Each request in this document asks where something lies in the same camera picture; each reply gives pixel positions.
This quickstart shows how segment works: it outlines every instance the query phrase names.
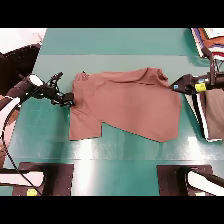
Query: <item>green table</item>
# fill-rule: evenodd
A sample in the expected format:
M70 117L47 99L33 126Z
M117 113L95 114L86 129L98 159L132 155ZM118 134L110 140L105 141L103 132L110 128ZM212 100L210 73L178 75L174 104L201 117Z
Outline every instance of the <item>green table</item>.
M47 81L62 71L62 92L75 74L103 70L162 68L170 83L192 73L206 74L188 29L48 29L34 67ZM207 143L182 96L177 139L157 143L103 124L101 138L68 141L69 108L46 99L22 106L9 151L15 162L74 163L72 195L159 195L156 165L211 164L224 177L223 142ZM11 168L9 160L5 167ZM0 187L0 195L11 195Z

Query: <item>white floor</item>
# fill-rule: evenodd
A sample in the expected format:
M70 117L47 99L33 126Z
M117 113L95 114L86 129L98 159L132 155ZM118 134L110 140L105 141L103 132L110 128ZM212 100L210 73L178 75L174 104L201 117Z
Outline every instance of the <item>white floor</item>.
M0 28L0 52L24 47L29 44L42 43L47 28ZM16 122L6 127L5 141L9 145Z

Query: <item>teal tabletop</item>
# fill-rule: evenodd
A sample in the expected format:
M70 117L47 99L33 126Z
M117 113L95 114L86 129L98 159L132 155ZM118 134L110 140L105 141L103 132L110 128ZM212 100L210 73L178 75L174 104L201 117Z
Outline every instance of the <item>teal tabletop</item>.
M76 73L162 68L172 83L203 75L209 62L197 56L189 29L48 29L33 73L44 81L63 72L62 92ZM22 106L9 151L19 162L73 163L72 195L159 195L156 165L211 164L224 177L223 142L208 143L182 99L178 138L158 143L103 124L102 137L69 141L69 108L47 99ZM6 159L4 167L11 168ZM11 195L0 187L0 195Z

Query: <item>brown cloth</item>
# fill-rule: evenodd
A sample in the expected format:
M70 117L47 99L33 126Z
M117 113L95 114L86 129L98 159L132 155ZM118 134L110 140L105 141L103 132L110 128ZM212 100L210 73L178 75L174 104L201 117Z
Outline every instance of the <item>brown cloth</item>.
M102 122L158 142L178 136L181 100L161 69L76 75L70 140L100 137Z
M209 139L224 139L224 91L206 91L206 122Z
M200 32L201 39L207 48L209 48L215 44L223 44L224 45L224 37L215 37L212 39L208 39L208 38L206 38L205 33L202 28L198 28L198 30Z

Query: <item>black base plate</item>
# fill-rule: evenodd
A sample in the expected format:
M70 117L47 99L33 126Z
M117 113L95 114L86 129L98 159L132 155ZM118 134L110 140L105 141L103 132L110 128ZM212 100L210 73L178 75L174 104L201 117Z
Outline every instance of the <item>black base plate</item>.
M176 177L176 171L180 167L195 168L197 171L213 174L211 165L158 165L157 174L159 182L159 193L160 196L182 196ZM196 195L199 191L189 189L190 195Z
M33 170L34 167L38 167L46 173L44 183L37 188L43 196L71 195L73 164L28 162L19 164L19 170ZM32 189L32 187L14 186L12 196L27 196L28 189Z

